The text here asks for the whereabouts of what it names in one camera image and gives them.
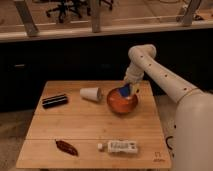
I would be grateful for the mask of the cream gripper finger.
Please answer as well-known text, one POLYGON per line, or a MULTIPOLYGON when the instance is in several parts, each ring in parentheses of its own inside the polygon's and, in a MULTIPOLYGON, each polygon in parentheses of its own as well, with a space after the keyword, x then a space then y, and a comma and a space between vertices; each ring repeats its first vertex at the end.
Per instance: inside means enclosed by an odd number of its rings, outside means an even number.
POLYGON ((138 84, 133 85, 132 94, 137 94, 140 90, 140 86, 138 84))

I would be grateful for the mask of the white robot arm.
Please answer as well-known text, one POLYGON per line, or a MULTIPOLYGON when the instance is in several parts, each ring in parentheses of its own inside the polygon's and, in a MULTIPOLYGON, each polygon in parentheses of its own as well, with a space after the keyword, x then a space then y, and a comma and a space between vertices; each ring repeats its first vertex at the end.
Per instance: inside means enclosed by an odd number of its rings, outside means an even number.
POLYGON ((213 171, 213 94, 155 61, 152 44, 129 49, 124 80, 137 84, 147 74, 176 104, 171 171, 213 171))

